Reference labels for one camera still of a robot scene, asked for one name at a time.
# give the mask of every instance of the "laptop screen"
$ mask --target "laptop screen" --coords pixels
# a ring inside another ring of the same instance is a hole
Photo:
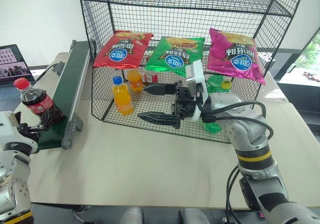
[[[16,44],[0,46],[0,86],[12,85],[21,77],[35,82],[18,46]]]

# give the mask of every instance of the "green chip bag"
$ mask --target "green chip bag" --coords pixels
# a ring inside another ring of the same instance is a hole
[[[186,66],[202,59],[205,38],[162,37],[148,60],[149,71],[172,71],[186,76]]]

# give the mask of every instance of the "white tabletop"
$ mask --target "white tabletop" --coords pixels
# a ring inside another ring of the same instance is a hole
[[[48,72],[38,86],[52,94],[57,81]],[[266,81],[258,99],[274,129],[270,148],[289,199],[318,207],[320,145],[269,75]],[[103,123],[91,115],[89,83],[88,75],[77,110],[84,127],[73,148],[31,157],[32,202],[224,208],[227,178],[237,164],[232,145]],[[22,105],[18,110],[23,121],[38,122]],[[247,208],[238,182],[231,203]]]

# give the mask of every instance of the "floor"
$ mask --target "floor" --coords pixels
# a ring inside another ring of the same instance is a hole
[[[78,216],[85,222],[95,224],[118,224],[127,207],[90,207],[84,214]],[[179,208],[142,208],[144,213],[144,224],[178,224]],[[201,209],[210,224],[222,224],[225,216],[224,210]],[[320,209],[312,209],[318,216]],[[72,211],[60,208],[47,207],[35,204],[33,207],[35,224],[81,224],[75,218]],[[243,224],[266,224],[264,219],[258,217],[256,212],[245,212],[237,215]]]

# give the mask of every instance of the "wire shelf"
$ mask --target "wire shelf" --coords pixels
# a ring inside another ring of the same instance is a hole
[[[259,13],[291,17],[292,14],[276,0],[88,0],[112,4],[159,8],[201,9]]]
[[[91,54],[95,58],[115,30],[151,32],[154,34],[140,64],[144,71],[146,57],[151,55],[162,36],[204,37],[203,70],[205,78],[214,72],[206,68],[211,45],[209,28],[246,35],[255,39],[260,68],[267,73],[269,64],[279,48],[295,15],[300,0],[80,0],[87,38],[94,41]],[[146,92],[131,92],[134,112],[123,116],[113,102],[112,78],[127,78],[127,71],[108,67],[92,71],[91,113],[104,122],[177,134],[187,137],[228,143],[223,131],[212,134],[201,121],[181,121],[179,130],[155,125],[137,117],[137,113],[158,111],[171,113],[174,95],[154,96]],[[159,73],[159,82],[175,83],[183,77],[171,72]],[[255,100],[260,84],[248,79],[234,78],[231,91],[242,101]]]

